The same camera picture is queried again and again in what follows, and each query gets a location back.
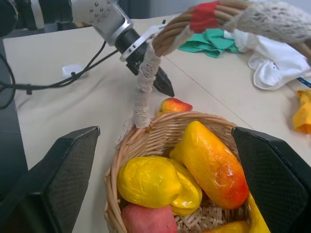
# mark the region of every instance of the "white object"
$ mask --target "white object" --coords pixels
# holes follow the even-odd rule
[[[63,71],[63,77],[65,79],[70,78],[72,76],[72,73],[80,73],[84,67],[82,64],[70,64],[68,66],[63,66],[62,71]]]
[[[248,65],[255,71],[254,84],[261,89],[276,90],[298,77],[311,76],[307,59],[285,43],[239,30],[232,37],[239,51],[254,51]]]

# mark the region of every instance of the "rope-wrapped handle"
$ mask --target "rope-wrapped handle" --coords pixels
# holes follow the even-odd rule
[[[146,128],[150,124],[148,100],[160,57],[178,48],[194,33],[202,33],[208,28],[239,29],[262,35],[288,43],[311,59],[311,16],[285,2],[222,0],[192,7],[173,19],[149,45],[139,69],[133,121],[125,124],[117,144],[131,130],[133,123],[137,128]]]

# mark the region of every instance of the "table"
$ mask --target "table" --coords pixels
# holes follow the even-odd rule
[[[135,20],[139,33],[162,18]],[[48,84],[62,80],[62,66],[86,65],[103,43],[92,28],[39,34],[4,41],[8,62],[18,83]],[[101,57],[114,48],[107,47]],[[88,190],[74,233],[107,232],[103,209],[104,174],[110,167],[114,142],[122,124],[133,113],[136,78],[114,55],[91,70],[88,77],[60,89],[18,91],[17,114],[28,168],[46,154],[55,140],[76,129],[98,125],[98,139]],[[292,118],[299,101],[292,88],[269,92],[255,88],[249,54],[223,54],[214,59],[204,54],[175,51],[162,59],[176,97],[195,111],[220,115],[239,126],[255,129],[289,143],[311,165],[311,138],[295,132]],[[155,113],[166,96],[153,92]]]

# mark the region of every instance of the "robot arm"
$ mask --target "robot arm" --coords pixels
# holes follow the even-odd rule
[[[147,48],[146,43],[131,47],[140,36],[131,19],[114,0],[0,0],[0,37],[13,29],[42,29],[46,24],[83,22],[93,25],[110,46],[126,56],[127,66],[138,74],[139,65]],[[174,96],[170,80],[160,68],[155,87]]]

